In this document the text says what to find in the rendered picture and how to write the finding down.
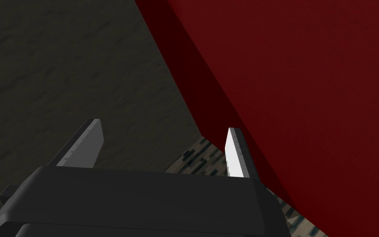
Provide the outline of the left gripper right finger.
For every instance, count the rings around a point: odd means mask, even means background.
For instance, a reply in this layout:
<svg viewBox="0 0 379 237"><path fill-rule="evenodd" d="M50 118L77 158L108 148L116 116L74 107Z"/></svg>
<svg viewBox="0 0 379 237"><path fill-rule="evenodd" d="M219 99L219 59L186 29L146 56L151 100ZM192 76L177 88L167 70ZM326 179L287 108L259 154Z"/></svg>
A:
<svg viewBox="0 0 379 237"><path fill-rule="evenodd" d="M228 129L224 150L229 177L259 179L252 155L241 129Z"/></svg>

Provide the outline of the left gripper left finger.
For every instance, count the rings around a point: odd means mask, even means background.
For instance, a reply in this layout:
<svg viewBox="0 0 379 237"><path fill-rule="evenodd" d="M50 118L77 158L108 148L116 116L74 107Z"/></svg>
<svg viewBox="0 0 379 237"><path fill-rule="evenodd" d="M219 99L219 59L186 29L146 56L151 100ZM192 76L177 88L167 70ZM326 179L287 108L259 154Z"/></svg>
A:
<svg viewBox="0 0 379 237"><path fill-rule="evenodd" d="M86 120L48 166L93 168L104 142L100 119Z"/></svg>

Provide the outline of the dark red cupboard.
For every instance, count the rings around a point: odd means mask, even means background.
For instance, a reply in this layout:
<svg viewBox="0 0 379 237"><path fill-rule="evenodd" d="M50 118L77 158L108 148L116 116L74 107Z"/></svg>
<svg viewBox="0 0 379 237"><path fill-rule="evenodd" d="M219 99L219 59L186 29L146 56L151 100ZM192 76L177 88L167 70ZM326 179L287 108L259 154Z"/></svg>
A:
<svg viewBox="0 0 379 237"><path fill-rule="evenodd" d="M379 237L379 0L135 0L201 134L329 237Z"/></svg>

